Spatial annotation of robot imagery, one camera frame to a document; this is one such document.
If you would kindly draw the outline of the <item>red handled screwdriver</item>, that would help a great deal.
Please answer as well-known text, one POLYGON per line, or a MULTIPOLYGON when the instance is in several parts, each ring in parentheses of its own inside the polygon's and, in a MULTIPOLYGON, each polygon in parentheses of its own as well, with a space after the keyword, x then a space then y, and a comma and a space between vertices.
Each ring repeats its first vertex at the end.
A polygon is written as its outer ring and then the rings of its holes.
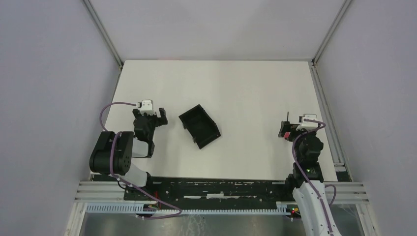
MULTIPOLYGON (((289 122, 289 112, 287 112, 287 122, 289 122)), ((288 131, 285 132, 284 134, 284 139, 288 139, 290 136, 290 130, 288 129, 288 131)))

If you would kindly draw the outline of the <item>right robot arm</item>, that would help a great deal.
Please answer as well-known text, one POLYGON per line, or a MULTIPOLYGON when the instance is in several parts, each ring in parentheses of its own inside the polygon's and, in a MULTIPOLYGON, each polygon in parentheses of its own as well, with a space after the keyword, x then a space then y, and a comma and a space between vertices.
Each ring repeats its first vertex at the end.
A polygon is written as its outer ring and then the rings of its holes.
POLYGON ((296 201, 306 235, 339 236, 341 233, 330 211, 333 201, 325 194, 326 184, 318 162, 323 142, 317 132, 326 124, 313 114, 299 117, 298 123, 281 122, 278 136, 292 143, 293 172, 285 179, 284 195, 296 201))

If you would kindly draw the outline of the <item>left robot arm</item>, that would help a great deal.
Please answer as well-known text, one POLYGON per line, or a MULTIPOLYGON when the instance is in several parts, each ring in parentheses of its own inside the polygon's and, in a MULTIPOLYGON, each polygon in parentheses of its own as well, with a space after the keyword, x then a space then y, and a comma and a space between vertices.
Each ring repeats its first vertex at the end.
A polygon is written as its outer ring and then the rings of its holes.
POLYGON ((110 175, 127 185, 136 186, 135 193, 142 200, 154 196, 154 186, 147 183, 150 174, 132 164, 134 141, 145 143, 148 148, 144 158, 151 158, 155 144, 153 137, 157 127, 167 125, 164 108, 159 108, 160 116, 150 111, 133 110, 133 131, 103 131, 96 142, 89 159, 89 168, 94 173, 110 175))

